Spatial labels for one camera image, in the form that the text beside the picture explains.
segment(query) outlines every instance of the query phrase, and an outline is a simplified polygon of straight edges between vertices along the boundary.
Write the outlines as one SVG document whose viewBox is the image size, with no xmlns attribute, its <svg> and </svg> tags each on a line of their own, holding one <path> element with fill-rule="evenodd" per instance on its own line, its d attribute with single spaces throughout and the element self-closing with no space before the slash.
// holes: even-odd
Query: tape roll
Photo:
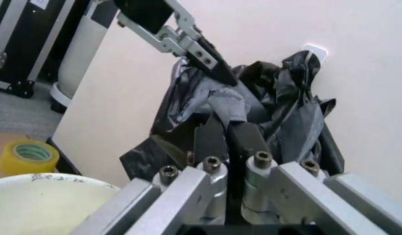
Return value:
<svg viewBox="0 0 402 235">
<path fill-rule="evenodd" d="M 7 175 L 53 172 L 58 160 L 58 151 L 47 143 L 14 141 L 4 147 L 0 171 Z"/>
</svg>

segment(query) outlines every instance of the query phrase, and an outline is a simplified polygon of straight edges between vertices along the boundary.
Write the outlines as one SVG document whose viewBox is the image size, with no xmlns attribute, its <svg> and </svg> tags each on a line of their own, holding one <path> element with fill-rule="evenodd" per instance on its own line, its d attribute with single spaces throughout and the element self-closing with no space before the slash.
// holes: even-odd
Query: garbage bag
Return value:
<svg viewBox="0 0 402 235">
<path fill-rule="evenodd" d="M 231 122 L 257 124 L 274 159 L 279 163 L 313 158 L 330 174 L 343 172 L 344 160 L 324 123 L 335 107 L 335 99 L 320 100 L 311 94 L 311 84 L 320 69 L 318 58 L 310 51 L 300 51 L 282 61 L 255 62 L 237 66 L 235 87 L 206 76 L 181 58 L 172 69 L 166 92 L 150 136 L 156 136 L 182 153 L 170 156 L 149 150 L 160 141 L 151 137 L 120 157 L 128 176 L 151 180 L 158 169 L 175 162 L 184 168 L 193 151 L 194 131 L 207 122 L 212 113 L 224 129 Z"/>
</svg>

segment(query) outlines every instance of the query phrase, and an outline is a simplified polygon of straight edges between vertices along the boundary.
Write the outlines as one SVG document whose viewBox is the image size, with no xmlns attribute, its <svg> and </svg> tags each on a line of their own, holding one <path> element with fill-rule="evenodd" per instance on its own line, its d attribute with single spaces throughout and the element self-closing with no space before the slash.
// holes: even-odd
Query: white cylinder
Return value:
<svg viewBox="0 0 402 235">
<path fill-rule="evenodd" d="M 83 16 L 59 68 L 59 89 L 72 99 L 107 29 Z"/>
</svg>

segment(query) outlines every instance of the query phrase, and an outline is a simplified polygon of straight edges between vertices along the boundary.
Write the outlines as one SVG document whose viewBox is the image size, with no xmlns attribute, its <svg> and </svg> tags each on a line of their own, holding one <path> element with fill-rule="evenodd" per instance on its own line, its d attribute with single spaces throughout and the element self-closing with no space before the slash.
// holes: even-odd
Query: bolt head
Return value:
<svg viewBox="0 0 402 235">
<path fill-rule="evenodd" d="M 313 176 L 317 176 L 320 170 L 320 165 L 313 159 L 303 159 L 300 165 Z"/>
<path fill-rule="evenodd" d="M 178 169 L 174 165 L 165 165 L 159 170 L 160 181 L 170 185 L 178 177 Z"/>
<path fill-rule="evenodd" d="M 117 21 L 117 25 L 120 26 L 120 27 L 122 27 L 122 28 L 125 27 L 125 25 L 124 25 L 122 22 L 120 22 L 120 21 Z"/>
<path fill-rule="evenodd" d="M 271 162 L 272 162 L 272 155 L 265 151 L 256 152 L 253 158 L 253 163 L 255 164 L 256 167 L 260 169 L 266 169 L 270 167 Z"/>
<path fill-rule="evenodd" d="M 202 162 L 202 169 L 209 174 L 215 174 L 220 171 L 221 163 L 222 162 L 219 158 L 209 156 L 204 158 L 204 161 Z"/>
</svg>

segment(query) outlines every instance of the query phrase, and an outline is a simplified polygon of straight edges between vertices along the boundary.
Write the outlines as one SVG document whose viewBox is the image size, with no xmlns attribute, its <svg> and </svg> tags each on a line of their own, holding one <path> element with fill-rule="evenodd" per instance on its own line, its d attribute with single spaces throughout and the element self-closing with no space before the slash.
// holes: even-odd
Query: floor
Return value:
<svg viewBox="0 0 402 235">
<path fill-rule="evenodd" d="M 37 82 L 30 99 L 0 91 L 0 133 L 23 133 L 39 141 L 52 136 L 62 114 L 50 109 L 50 88 L 49 83 Z"/>
</svg>

